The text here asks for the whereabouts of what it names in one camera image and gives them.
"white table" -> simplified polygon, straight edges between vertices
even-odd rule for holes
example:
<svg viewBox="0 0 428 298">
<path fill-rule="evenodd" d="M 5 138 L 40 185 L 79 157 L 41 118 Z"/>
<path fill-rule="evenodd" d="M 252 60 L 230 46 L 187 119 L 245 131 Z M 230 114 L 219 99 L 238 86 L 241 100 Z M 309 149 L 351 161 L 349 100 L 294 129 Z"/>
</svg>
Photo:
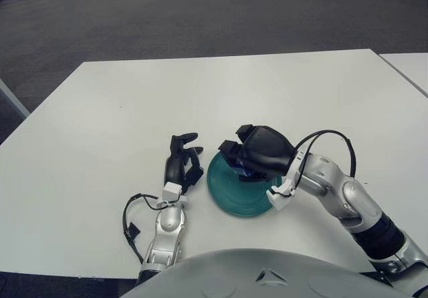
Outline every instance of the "white table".
<svg viewBox="0 0 428 298">
<path fill-rule="evenodd" d="M 121 214 L 137 192 L 159 195 L 172 134 L 198 132 L 205 169 L 242 124 L 265 124 L 297 143 L 344 132 L 356 177 L 384 211 L 428 248 L 428 103 L 371 50 L 83 63 L 0 146 L 0 268 L 135 278 Z M 340 139 L 315 152 L 349 170 Z M 286 210 L 224 213 L 205 176 L 190 189 L 184 258 L 226 248 L 302 253 L 370 271 L 363 252 L 317 199 L 298 192 Z M 156 212 L 133 206 L 145 253 Z"/>
<path fill-rule="evenodd" d="M 381 54 L 381 57 L 428 98 L 428 53 Z"/>
</svg>

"floor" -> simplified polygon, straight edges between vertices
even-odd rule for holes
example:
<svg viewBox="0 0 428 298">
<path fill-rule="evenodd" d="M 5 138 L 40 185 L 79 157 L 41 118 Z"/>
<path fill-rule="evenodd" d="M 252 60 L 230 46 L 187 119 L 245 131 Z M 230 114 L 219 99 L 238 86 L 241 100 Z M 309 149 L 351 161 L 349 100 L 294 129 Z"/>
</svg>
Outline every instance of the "floor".
<svg viewBox="0 0 428 298">
<path fill-rule="evenodd" d="M 84 61 L 428 51 L 428 0 L 1 0 L 0 21 L 0 78 L 30 111 Z M 0 100 L 0 143 L 20 122 Z M 0 273 L 0 297 L 113 297 L 124 286 Z"/>
</svg>

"teal plate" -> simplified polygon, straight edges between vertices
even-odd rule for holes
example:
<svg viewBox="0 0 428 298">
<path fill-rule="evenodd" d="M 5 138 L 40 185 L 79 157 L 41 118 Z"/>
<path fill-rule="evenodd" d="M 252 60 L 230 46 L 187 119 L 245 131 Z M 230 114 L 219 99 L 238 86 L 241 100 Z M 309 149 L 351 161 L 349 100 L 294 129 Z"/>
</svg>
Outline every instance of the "teal plate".
<svg viewBox="0 0 428 298">
<path fill-rule="evenodd" d="M 235 216 L 258 216 L 272 207 L 266 190 L 280 186 L 282 179 L 279 176 L 267 182 L 242 182 L 219 152 L 209 164 L 207 183 L 215 203 L 224 211 Z"/>
</svg>

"wire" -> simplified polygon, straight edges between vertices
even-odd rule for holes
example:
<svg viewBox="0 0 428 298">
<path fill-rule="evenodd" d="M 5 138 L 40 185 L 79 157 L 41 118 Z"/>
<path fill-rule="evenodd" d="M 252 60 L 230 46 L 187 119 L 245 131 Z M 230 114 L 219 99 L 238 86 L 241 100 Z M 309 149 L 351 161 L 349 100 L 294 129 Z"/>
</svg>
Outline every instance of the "wire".
<svg viewBox="0 0 428 298">
<path fill-rule="evenodd" d="M 299 174 L 299 178 L 297 179 L 297 182 L 296 182 L 296 186 L 295 186 L 295 188 L 297 188 L 298 187 L 298 185 L 299 185 L 299 183 L 300 183 L 300 181 L 301 181 L 301 179 L 302 179 L 302 176 L 303 176 L 303 172 L 304 172 L 304 169 L 305 169 L 305 166 L 306 166 L 306 162 L 307 162 L 307 160 L 308 160 L 308 157 L 309 157 L 309 151 L 310 151 L 310 149 L 311 149 L 311 147 L 312 147 L 312 145 L 315 143 L 315 141 L 316 141 L 316 139 L 318 139 L 319 137 L 321 137 L 323 134 L 327 134 L 327 133 L 333 133 L 333 134 L 336 134 L 336 135 L 338 135 L 338 136 L 341 136 L 343 139 L 344 139 L 344 141 L 346 142 L 346 145 L 348 146 L 348 149 L 349 149 L 349 154 L 350 154 L 350 176 L 351 177 L 355 177 L 355 172 L 356 172 L 356 156 L 355 156 L 355 151 L 354 151 L 354 148 L 352 147 L 352 144 L 350 143 L 350 140 L 343 134 L 343 133 L 341 133 L 341 132 L 339 132 L 339 131 L 335 131 L 335 130 L 321 130 L 321 131 L 317 131 L 317 132 L 314 132 L 314 133 L 312 133 L 312 134 L 310 134 L 309 136 L 307 136 L 307 137 L 305 137 L 302 141 L 300 141 L 298 144 L 297 144 L 297 146 L 295 147 L 295 152 L 296 152 L 296 154 L 297 154 L 297 151 L 298 151 L 298 149 L 306 142 L 306 141 L 308 141 L 309 139 L 311 139 L 311 138 L 314 138 L 310 143 L 309 143 L 309 147 L 308 147 L 308 150 L 306 151 L 306 154 L 305 154 L 305 157 L 303 158 L 303 161 L 302 161 L 302 167 L 301 167 L 301 169 L 300 169 L 300 174 Z"/>
<path fill-rule="evenodd" d="M 138 249 L 136 248 L 136 246 L 135 246 L 135 242 L 134 242 L 134 238 L 135 238 L 135 236 L 132 236 L 132 234 L 131 234 L 131 232 L 130 232 L 130 227 L 134 227 L 135 229 L 136 229 L 136 227 L 135 227 L 135 225 L 133 225 L 133 223 L 131 223 L 130 224 L 130 226 L 128 227 L 128 222 L 127 222 L 127 220 L 126 220 L 126 211 L 128 210 L 128 207 L 129 207 L 129 205 L 132 203 L 132 202 L 134 202 L 135 200 L 137 200 L 137 199 L 139 199 L 139 198 L 143 198 L 144 199 L 144 201 L 147 203 L 147 206 L 150 208 L 150 209 L 152 209 L 152 210 L 155 210 L 155 211 L 159 211 L 159 210 L 163 210 L 163 209 L 165 209 L 165 208 L 168 208 L 169 206 L 171 206 L 171 204 L 173 204 L 173 203 L 176 203 L 177 201 L 179 201 L 180 200 L 180 194 L 179 194 L 179 197 L 176 199 L 176 200 L 173 200 L 173 201 L 165 201 L 164 203 L 166 203 L 166 205 L 165 206 L 162 206 L 162 207 L 160 207 L 160 208 L 155 208 L 155 207 L 153 207 L 150 203 L 149 203 L 149 201 L 147 200 L 147 198 L 150 198 L 150 199 L 155 199 L 155 200 L 157 200 L 157 199 L 159 199 L 159 197 L 158 196 L 152 196 L 151 194 L 141 194 L 141 193 L 137 193 L 137 194 L 135 194 L 134 196 L 131 196 L 130 198 L 129 198 L 129 200 L 128 200 L 128 202 L 126 203 L 126 206 L 125 206 L 125 208 L 124 208 L 124 210 L 123 210 L 123 214 L 122 214 L 122 227 L 123 227 L 123 233 L 124 233 L 124 235 L 125 235 L 125 238 L 126 238 L 126 240 L 128 241 L 128 244 L 130 245 L 130 247 L 131 247 L 131 249 L 132 249 L 132 251 L 134 251 L 134 253 L 135 253 L 135 255 L 138 257 L 138 260 L 140 261 L 140 263 L 142 264 L 143 262 L 144 262 L 144 258 L 141 256 L 141 254 L 138 252 Z"/>
<path fill-rule="evenodd" d="M 272 189 L 269 189 L 269 191 L 270 191 L 270 193 L 272 193 L 272 194 L 279 194 L 280 196 L 283 196 L 284 198 L 289 198 L 289 197 L 294 196 L 292 193 L 284 194 L 284 193 L 280 193 L 280 192 L 278 192 L 278 191 L 273 191 Z"/>
</svg>

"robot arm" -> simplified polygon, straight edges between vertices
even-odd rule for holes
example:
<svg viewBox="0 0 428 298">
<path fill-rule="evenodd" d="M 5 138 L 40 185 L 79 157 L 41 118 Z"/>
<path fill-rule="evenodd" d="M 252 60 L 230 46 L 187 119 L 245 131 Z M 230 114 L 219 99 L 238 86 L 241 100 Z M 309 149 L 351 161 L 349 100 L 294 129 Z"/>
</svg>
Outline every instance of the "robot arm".
<svg viewBox="0 0 428 298">
<path fill-rule="evenodd" d="M 316 196 L 394 287 L 411 295 L 426 288 L 428 256 L 395 226 L 355 178 L 345 175 L 330 159 L 309 153 L 306 144 L 290 152 L 291 144 L 271 128 L 242 126 L 238 136 L 242 145 L 225 141 L 219 149 L 227 163 L 242 174 L 242 181 L 285 176 L 281 186 L 266 192 L 276 210 L 291 201 L 297 187 Z"/>
<path fill-rule="evenodd" d="M 139 285 L 156 274 L 174 265 L 181 258 L 181 240 L 186 227 L 185 209 L 188 205 L 184 195 L 187 189 L 195 185 L 202 177 L 203 169 L 199 164 L 198 154 L 202 147 L 184 148 L 184 145 L 195 140 L 197 133 L 183 134 L 171 138 L 171 156 L 165 164 L 165 179 L 162 198 L 147 194 L 133 196 L 124 210 L 124 234 L 134 252 L 140 259 L 141 270 L 136 285 Z M 191 161 L 191 167 L 186 172 L 185 166 Z M 140 233 L 134 224 L 127 226 L 126 209 L 131 201 L 143 197 L 153 210 L 159 210 L 155 222 L 155 236 L 150 243 L 146 259 L 142 259 L 134 244 L 134 238 Z M 151 207 L 146 197 L 157 199 L 156 208 Z"/>
</svg>

